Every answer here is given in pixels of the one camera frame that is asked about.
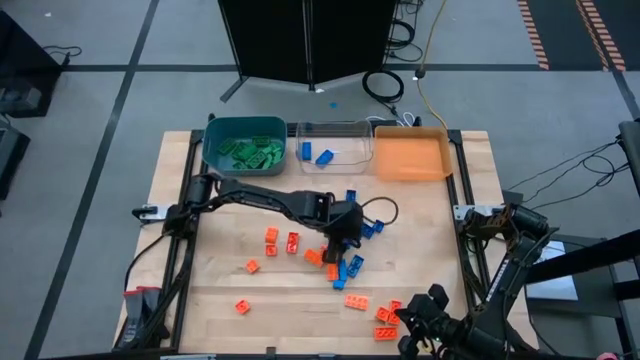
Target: orange lego brick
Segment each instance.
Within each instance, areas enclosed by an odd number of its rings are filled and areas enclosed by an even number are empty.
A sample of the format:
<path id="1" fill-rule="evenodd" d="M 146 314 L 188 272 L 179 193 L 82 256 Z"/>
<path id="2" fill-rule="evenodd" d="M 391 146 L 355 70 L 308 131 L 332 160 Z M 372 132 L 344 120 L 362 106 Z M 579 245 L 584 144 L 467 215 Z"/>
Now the orange lego brick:
<path id="1" fill-rule="evenodd" d="M 327 265 L 327 280 L 328 281 L 338 280 L 338 265 L 336 264 Z"/>
<path id="2" fill-rule="evenodd" d="M 289 233 L 289 237 L 287 238 L 287 252 L 289 254 L 297 254 L 298 253 L 298 242 L 300 236 L 298 233 Z"/>
<path id="3" fill-rule="evenodd" d="M 267 254 L 267 256 L 276 256 L 278 255 L 278 248 L 275 245 L 267 244 L 265 254 Z"/>
<path id="4" fill-rule="evenodd" d="M 313 251 L 313 249 L 307 249 L 304 253 L 304 259 L 317 267 L 322 267 L 322 265 L 324 265 L 322 262 L 322 255 Z"/>
<path id="5" fill-rule="evenodd" d="M 236 304 L 236 311 L 241 315 L 244 315 L 247 311 L 249 311 L 249 309 L 251 309 L 251 306 L 249 306 L 247 300 L 240 300 Z"/>
<path id="6" fill-rule="evenodd" d="M 275 244 L 276 240 L 278 240 L 278 228 L 276 227 L 268 227 L 267 234 L 264 236 L 264 240 L 269 244 Z"/>
<path id="7" fill-rule="evenodd" d="M 249 260 L 249 262 L 247 263 L 247 271 L 250 274 L 253 274 L 254 272 L 258 271 L 258 269 L 260 269 L 260 265 L 258 265 L 258 262 L 253 259 Z"/>
<path id="8" fill-rule="evenodd" d="M 400 318 L 394 313 L 389 314 L 389 320 L 387 322 L 391 325 L 400 325 Z"/>
<path id="9" fill-rule="evenodd" d="M 376 318 L 382 322 L 387 322 L 389 320 L 389 315 L 391 315 L 389 310 L 385 309 L 382 306 L 380 306 L 378 308 L 378 311 L 376 312 Z"/>
<path id="10" fill-rule="evenodd" d="M 344 305 L 358 310 L 367 310 L 369 308 L 369 298 L 360 295 L 347 295 L 344 298 Z"/>
<path id="11" fill-rule="evenodd" d="M 395 340 L 398 337 L 398 328 L 392 326 L 380 326 L 373 329 L 373 338 L 376 341 Z"/>
<path id="12" fill-rule="evenodd" d="M 389 311 L 393 312 L 396 309 L 400 309 L 402 307 L 402 301 L 400 300 L 391 300 L 389 302 Z"/>

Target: white label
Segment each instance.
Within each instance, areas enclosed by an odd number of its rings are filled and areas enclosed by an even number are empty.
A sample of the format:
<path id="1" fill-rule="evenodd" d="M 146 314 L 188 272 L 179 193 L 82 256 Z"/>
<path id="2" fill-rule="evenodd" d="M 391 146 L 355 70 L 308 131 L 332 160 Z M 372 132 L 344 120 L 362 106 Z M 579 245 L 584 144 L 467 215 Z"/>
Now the white label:
<path id="1" fill-rule="evenodd" d="M 496 291 L 496 287 L 498 287 L 498 284 L 500 283 L 500 279 L 502 278 L 502 275 L 504 275 L 504 269 L 507 268 L 508 264 L 509 264 L 509 260 L 504 260 L 502 262 L 502 265 L 500 265 L 500 269 L 496 274 L 496 278 L 493 279 L 493 284 L 491 284 L 491 289 L 489 289 L 489 293 L 487 294 L 487 298 L 485 299 L 486 302 L 489 302 L 489 300 L 491 300 L 493 293 Z"/>

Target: orange bin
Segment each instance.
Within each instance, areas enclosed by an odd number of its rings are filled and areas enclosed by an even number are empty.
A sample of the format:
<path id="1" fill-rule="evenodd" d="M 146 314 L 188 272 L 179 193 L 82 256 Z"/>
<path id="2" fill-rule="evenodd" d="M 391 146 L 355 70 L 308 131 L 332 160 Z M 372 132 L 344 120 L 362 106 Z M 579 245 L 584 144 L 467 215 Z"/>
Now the orange bin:
<path id="1" fill-rule="evenodd" d="M 451 175 L 449 137 L 441 127 L 378 126 L 374 165 L 386 181 L 436 181 Z"/>

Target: wooden tabletop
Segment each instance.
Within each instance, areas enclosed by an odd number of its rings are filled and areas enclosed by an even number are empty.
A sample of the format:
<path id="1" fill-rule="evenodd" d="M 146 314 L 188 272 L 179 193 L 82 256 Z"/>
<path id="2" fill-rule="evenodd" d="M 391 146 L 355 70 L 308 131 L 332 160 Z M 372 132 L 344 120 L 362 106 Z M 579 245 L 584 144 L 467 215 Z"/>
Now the wooden tabletop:
<path id="1" fill-rule="evenodd" d="M 500 204 L 502 192 L 496 173 L 488 135 L 463 131 L 464 149 L 477 204 Z M 189 132 L 166 132 L 149 194 L 149 203 L 173 204 L 178 201 Z M 335 139 L 335 147 L 352 139 Z M 438 182 L 381 182 L 371 166 L 362 174 L 308 174 L 294 154 L 295 139 L 287 145 L 287 165 L 276 177 L 243 178 L 250 184 L 279 191 L 331 191 L 338 198 L 347 189 L 358 193 L 358 202 L 375 196 L 389 196 L 400 208 L 398 220 L 373 239 L 363 239 L 360 249 L 345 254 L 362 256 L 364 265 L 344 291 L 334 290 L 326 269 L 318 269 L 303 259 L 306 249 L 326 244 L 322 234 L 263 209 L 226 205 L 201 217 L 182 331 L 180 352 L 184 353 L 264 353 L 275 346 L 278 353 L 397 354 L 396 341 L 376 342 L 373 329 L 379 306 L 399 299 L 405 304 L 415 293 L 424 293 L 433 283 L 444 286 L 450 298 L 447 311 L 461 318 L 466 303 L 447 187 Z M 464 196 L 458 174 L 455 150 L 451 147 L 456 186 L 461 204 Z M 365 214 L 390 219 L 393 206 L 374 202 Z M 280 229 L 278 256 L 265 256 L 264 236 L 268 226 Z M 143 228 L 136 253 L 155 240 L 160 224 Z M 285 252 L 288 232 L 300 234 L 297 255 Z M 169 240 L 143 256 L 131 273 L 129 288 L 139 285 L 161 286 Z M 504 256 L 504 243 L 490 242 L 486 258 L 491 277 Z M 260 270 L 245 270 L 249 259 L 256 259 Z M 344 306 L 346 294 L 369 297 L 369 310 Z M 240 315 L 234 305 L 245 299 L 251 310 Z M 171 329 L 174 305 L 166 323 Z M 119 331 L 126 313 L 122 311 Z M 509 321 L 532 346 L 537 339 L 529 320 L 524 292 L 509 314 Z M 399 335 L 407 330 L 399 327 Z"/>

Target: green plastic tray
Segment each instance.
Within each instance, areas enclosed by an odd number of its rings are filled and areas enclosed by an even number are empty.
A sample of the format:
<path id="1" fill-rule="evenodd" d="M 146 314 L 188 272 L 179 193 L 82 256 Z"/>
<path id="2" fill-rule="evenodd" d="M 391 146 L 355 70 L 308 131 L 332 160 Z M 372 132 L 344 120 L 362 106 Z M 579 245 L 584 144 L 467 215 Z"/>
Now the green plastic tray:
<path id="1" fill-rule="evenodd" d="M 285 167 L 286 156 L 268 169 L 235 169 L 237 162 L 231 155 L 222 155 L 218 147 L 227 139 L 251 144 L 254 136 L 268 136 L 271 143 L 278 143 L 286 154 L 287 124 L 275 116 L 215 118 L 209 122 L 204 133 L 202 159 L 222 175 L 227 176 L 273 176 Z"/>

